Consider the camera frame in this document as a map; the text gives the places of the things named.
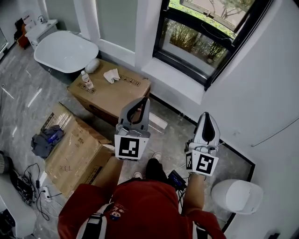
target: gray tile floor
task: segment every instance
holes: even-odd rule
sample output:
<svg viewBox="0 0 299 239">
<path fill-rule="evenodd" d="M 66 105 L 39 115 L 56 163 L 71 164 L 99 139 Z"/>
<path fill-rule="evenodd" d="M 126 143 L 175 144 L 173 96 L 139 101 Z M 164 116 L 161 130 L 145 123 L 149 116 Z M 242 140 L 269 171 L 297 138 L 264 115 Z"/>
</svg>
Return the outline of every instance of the gray tile floor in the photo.
<svg viewBox="0 0 299 239">
<path fill-rule="evenodd" d="M 0 83 L 4 84 L 4 89 L 10 94 L 2 91 L 0 149 L 13 159 L 19 173 L 23 173 L 28 165 L 35 162 L 43 171 L 44 161 L 31 152 L 30 141 L 58 101 L 108 139 L 113 140 L 114 138 L 114 128 L 85 110 L 67 91 L 66 85 L 45 71 L 34 60 L 32 48 L 23 50 L 14 46 L 10 50 L 9 54 L 0 62 Z M 40 89 L 40 94 L 28 106 Z M 162 164 L 167 174 L 173 169 L 177 169 L 182 177 L 188 177 L 184 167 L 180 167 L 185 162 L 185 142 L 192 137 L 195 126 L 153 99 L 151 99 L 150 111 L 166 121 L 168 126 L 163 134 L 149 128 L 151 138 L 142 159 L 139 162 L 124 163 L 120 183 L 130 179 L 136 171 L 144 173 L 147 160 L 156 151 L 163 153 Z M 222 145 L 217 156 L 219 162 L 215 173 L 212 177 L 206 178 L 204 210 L 213 212 L 220 225 L 224 226 L 230 213 L 219 208 L 212 201 L 211 188 L 216 182 L 229 178 L 246 180 L 250 165 Z M 38 177 L 37 169 L 32 168 L 31 172 L 34 178 Z M 49 185 L 49 188 L 52 195 L 59 193 L 54 185 Z M 41 239 L 59 238 L 57 216 L 66 199 L 57 196 L 47 203 L 43 195 L 41 197 L 42 206 L 50 215 L 50 221 L 45 221 L 41 214 L 38 214 L 34 205 L 33 208 L 38 215 L 34 235 Z"/>
</svg>

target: bathtub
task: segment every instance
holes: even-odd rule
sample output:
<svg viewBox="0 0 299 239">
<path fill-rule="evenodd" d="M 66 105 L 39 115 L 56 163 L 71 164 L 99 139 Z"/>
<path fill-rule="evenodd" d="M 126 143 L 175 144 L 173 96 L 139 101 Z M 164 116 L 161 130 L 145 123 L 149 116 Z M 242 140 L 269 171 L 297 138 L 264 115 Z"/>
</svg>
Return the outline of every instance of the bathtub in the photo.
<svg viewBox="0 0 299 239">
<path fill-rule="evenodd" d="M 57 31 L 38 44 L 34 59 L 51 75 L 69 84 L 98 53 L 96 44 L 68 31 Z"/>
</svg>

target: plastic bottle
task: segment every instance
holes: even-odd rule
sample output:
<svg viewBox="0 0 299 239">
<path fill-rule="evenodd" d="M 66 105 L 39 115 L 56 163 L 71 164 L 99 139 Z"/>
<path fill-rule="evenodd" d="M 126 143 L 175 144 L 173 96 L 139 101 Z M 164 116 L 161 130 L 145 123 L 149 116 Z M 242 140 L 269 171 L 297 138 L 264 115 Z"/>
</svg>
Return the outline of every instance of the plastic bottle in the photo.
<svg viewBox="0 0 299 239">
<path fill-rule="evenodd" d="M 81 71 L 81 75 L 82 75 L 82 80 L 83 80 L 84 84 L 87 86 L 87 88 L 92 89 L 93 83 L 90 80 L 88 74 L 83 70 L 83 71 Z"/>
</svg>

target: toilet lid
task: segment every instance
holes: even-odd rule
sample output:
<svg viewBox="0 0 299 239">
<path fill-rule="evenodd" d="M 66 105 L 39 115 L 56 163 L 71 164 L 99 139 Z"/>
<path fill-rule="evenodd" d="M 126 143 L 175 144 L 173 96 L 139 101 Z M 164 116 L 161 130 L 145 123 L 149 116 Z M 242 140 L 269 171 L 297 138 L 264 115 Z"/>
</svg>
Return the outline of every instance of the toilet lid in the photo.
<svg viewBox="0 0 299 239">
<path fill-rule="evenodd" d="M 231 211 L 242 211 L 249 199 L 251 185 L 246 181 L 234 182 L 226 194 L 226 205 Z"/>
</svg>

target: cardboard box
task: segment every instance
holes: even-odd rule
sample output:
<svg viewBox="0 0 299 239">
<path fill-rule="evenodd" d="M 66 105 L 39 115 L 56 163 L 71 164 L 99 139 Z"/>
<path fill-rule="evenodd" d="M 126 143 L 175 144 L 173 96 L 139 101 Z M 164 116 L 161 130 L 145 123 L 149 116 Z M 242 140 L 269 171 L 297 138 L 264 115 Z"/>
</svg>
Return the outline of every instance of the cardboard box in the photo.
<svg viewBox="0 0 299 239">
<path fill-rule="evenodd" d="M 115 68 L 117 68 L 121 79 L 110 84 L 103 74 Z M 118 123 L 124 106 L 136 98 L 150 94 L 148 79 L 103 60 L 100 61 L 100 67 L 93 74 L 89 74 L 89 77 L 93 82 L 93 89 L 87 89 L 81 76 L 68 89 L 88 111 L 113 126 Z"/>
<path fill-rule="evenodd" d="M 92 184 L 112 155 L 111 143 L 58 103 L 43 128 L 58 124 L 64 137 L 45 161 L 52 182 L 69 197 L 81 183 Z"/>
</svg>

